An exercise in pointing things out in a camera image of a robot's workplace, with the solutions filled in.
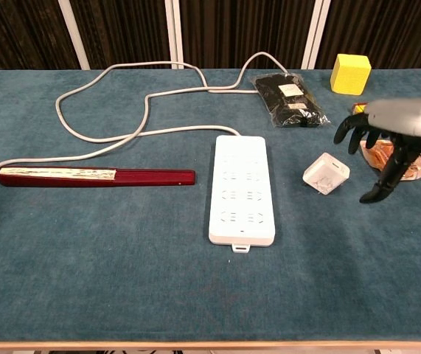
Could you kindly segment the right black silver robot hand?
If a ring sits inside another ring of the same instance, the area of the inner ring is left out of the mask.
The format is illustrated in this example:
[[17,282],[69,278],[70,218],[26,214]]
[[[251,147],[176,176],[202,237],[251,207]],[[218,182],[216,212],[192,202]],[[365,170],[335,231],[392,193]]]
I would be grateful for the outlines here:
[[421,98],[374,100],[362,113],[345,118],[338,126],[333,142],[343,141],[349,131],[348,153],[354,154],[363,136],[366,148],[372,148],[379,137],[387,137],[394,150],[372,189],[361,196],[362,204],[387,198],[399,184],[410,165],[421,154]]

